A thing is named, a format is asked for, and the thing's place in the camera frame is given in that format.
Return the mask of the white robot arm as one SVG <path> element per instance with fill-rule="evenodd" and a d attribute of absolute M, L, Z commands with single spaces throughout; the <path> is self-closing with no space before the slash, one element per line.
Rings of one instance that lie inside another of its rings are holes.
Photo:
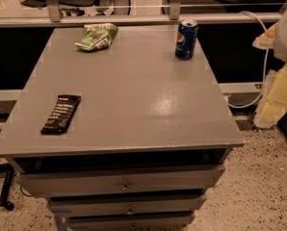
<path fill-rule="evenodd" d="M 273 49 L 274 56 L 284 62 L 278 70 L 270 70 L 262 89 L 253 123 L 261 129 L 276 125 L 287 112 L 287 9 L 282 17 L 252 44 L 259 49 Z"/>

